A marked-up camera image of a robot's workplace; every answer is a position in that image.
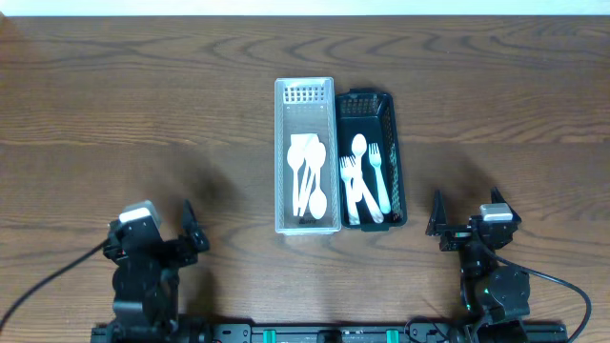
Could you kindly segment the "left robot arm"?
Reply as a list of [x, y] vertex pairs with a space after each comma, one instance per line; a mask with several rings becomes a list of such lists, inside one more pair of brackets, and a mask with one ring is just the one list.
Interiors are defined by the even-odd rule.
[[116, 264], [112, 277], [114, 320], [91, 331], [93, 342], [341, 343], [447, 342], [447, 325], [431, 320], [399, 326], [257, 326], [214, 324], [178, 311], [180, 269], [195, 264], [210, 243], [190, 201], [184, 201], [183, 233], [164, 240], [161, 217], [145, 200], [126, 207], [109, 225], [103, 254]]

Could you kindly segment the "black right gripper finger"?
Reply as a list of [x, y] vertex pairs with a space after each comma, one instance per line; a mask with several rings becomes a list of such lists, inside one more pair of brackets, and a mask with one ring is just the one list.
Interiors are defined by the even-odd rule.
[[501, 193], [497, 187], [493, 187], [490, 190], [490, 193], [491, 193], [491, 203], [492, 204], [500, 204], [500, 203], [506, 204], [506, 200], [501, 195]]
[[441, 191], [436, 190], [434, 194], [433, 208], [425, 234], [428, 236], [442, 235], [446, 231], [447, 225], [447, 216], [442, 193]]

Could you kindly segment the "mint green plastic fork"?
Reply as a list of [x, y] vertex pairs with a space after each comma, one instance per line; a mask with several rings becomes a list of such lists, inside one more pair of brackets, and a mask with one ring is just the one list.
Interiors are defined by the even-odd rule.
[[377, 196], [379, 201], [379, 207], [383, 214], [389, 214], [391, 211], [390, 199], [387, 193], [387, 188], [383, 178], [381, 166], [382, 158], [379, 150], [378, 143], [371, 143], [368, 146], [369, 162], [375, 170], [376, 174], [376, 188]]

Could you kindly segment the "white plastic fork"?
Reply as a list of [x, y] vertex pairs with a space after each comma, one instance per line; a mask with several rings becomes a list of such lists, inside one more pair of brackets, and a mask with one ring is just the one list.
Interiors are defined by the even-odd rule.
[[[355, 173], [355, 165], [354, 165], [354, 161], [355, 158], [353, 156], [348, 156], [351, 160], [352, 163], [352, 167], [351, 167], [351, 175], [353, 177], [353, 182], [354, 182], [354, 173]], [[362, 197], [365, 201], [366, 207], [369, 210], [369, 213], [371, 215], [371, 217], [373, 218], [373, 221], [377, 224], [380, 224], [384, 221], [384, 215], [381, 212], [379, 205], [377, 204], [377, 202], [375, 201], [375, 199], [373, 198], [373, 196], [371, 195], [368, 187], [366, 186], [363, 177], [361, 178], [361, 181], [359, 183], [359, 187], [362, 191]]]
[[357, 207], [356, 207], [356, 202], [354, 201], [353, 196], [352, 196], [352, 192], [353, 192], [353, 186], [352, 186], [353, 177], [351, 175], [352, 163], [348, 156], [343, 156], [340, 158], [339, 164], [340, 164], [340, 177], [341, 177], [341, 180], [343, 181], [344, 187], [345, 187], [345, 197], [346, 197], [349, 224], [350, 225], [359, 225], [360, 220], [359, 220], [359, 215], [358, 215], [358, 211], [357, 211]]

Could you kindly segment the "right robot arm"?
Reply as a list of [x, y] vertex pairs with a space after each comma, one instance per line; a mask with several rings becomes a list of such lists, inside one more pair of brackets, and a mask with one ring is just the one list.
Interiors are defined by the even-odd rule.
[[435, 192], [426, 229], [439, 238], [439, 249], [457, 252], [460, 263], [460, 298], [469, 319], [449, 331], [450, 342], [526, 342], [521, 318], [530, 313], [527, 273], [501, 266], [495, 251], [513, 240], [520, 216], [498, 189], [491, 202], [463, 225], [448, 223], [441, 192]]

